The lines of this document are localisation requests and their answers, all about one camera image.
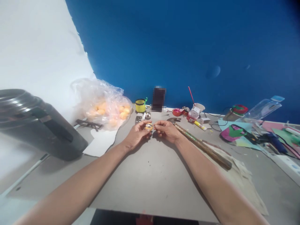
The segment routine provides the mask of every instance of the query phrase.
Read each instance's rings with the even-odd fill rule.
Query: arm
[[[16,224],[72,224],[91,204],[108,176],[124,156],[133,150],[141,139],[149,138],[151,133],[146,129],[143,130],[143,127],[150,122],[142,121],[133,126],[123,142],[79,170],[39,201]]]
[[[222,224],[268,224],[240,191],[171,122],[158,121],[154,129],[160,137],[165,137],[179,149]]]

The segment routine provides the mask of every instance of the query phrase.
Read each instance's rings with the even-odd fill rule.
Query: hand
[[[122,143],[128,148],[129,151],[133,150],[143,138],[150,138],[151,133],[149,129],[144,129],[146,123],[151,123],[151,120],[144,120],[134,125],[127,137]]]
[[[175,143],[177,140],[183,137],[183,135],[170,121],[157,121],[154,124],[154,130],[157,131],[159,137],[164,137],[171,143]]]

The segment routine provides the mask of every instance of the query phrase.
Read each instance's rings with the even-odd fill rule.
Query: clear plastic bag
[[[89,121],[103,124],[105,130],[117,130],[133,111],[124,90],[104,80],[82,78],[71,84],[82,113]]]

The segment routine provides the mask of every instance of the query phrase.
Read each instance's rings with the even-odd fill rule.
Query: blue wall
[[[300,26],[289,2],[66,2],[97,78],[132,101],[161,85],[168,107],[191,106],[190,86],[195,102],[222,113],[280,95],[267,119],[300,123]]]

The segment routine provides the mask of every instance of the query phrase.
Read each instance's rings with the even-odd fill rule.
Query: plastic bottle
[[[283,100],[283,97],[277,95],[273,96],[271,99],[264,99],[254,108],[252,108],[248,113],[246,113],[243,120],[248,123],[256,123],[258,120],[263,119],[264,117],[281,107],[282,105],[280,104],[280,102]]]

